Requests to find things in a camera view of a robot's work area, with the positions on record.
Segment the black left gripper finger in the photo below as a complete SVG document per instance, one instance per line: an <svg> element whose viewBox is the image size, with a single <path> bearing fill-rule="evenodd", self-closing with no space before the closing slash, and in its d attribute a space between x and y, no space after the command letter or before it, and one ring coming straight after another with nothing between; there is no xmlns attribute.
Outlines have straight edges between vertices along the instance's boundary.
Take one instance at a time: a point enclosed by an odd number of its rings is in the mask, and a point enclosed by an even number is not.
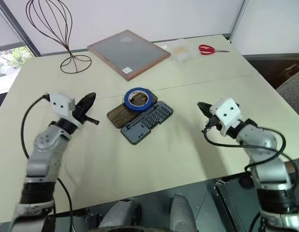
<svg viewBox="0 0 299 232"><path fill-rule="evenodd" d="M87 112L94 104L94 96L85 96L80 100L80 107L82 112Z"/></svg>
<svg viewBox="0 0 299 232"><path fill-rule="evenodd" d="M92 92L87 95L85 95L79 102L78 106L82 108L91 108L94 104L94 101L96 99L96 93Z"/></svg>

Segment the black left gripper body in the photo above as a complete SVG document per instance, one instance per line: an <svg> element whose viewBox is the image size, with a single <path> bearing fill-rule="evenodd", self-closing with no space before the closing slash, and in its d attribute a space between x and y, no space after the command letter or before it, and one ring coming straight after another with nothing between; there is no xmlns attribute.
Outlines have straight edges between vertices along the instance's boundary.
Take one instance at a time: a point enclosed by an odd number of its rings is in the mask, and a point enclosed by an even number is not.
<svg viewBox="0 0 299 232"><path fill-rule="evenodd" d="M95 125L99 124L99 120L96 120L94 118L91 118L86 115L87 112L82 112L81 107L78 106L78 104L75 106L75 110L73 112L74 118L83 125L86 121L93 123Z"/></svg>

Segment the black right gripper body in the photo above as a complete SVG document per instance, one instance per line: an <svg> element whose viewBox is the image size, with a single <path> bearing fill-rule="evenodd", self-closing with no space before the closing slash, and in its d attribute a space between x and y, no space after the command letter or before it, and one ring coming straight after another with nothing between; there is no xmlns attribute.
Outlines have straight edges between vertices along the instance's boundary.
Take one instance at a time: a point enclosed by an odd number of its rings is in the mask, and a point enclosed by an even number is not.
<svg viewBox="0 0 299 232"><path fill-rule="evenodd" d="M207 123L205 125L205 128L202 130L203 132L211 129L214 126L218 127L219 131L221 130L222 126L221 126L220 120L217 116L212 114L212 117L208 118L208 119L209 120L207 121Z"/></svg>

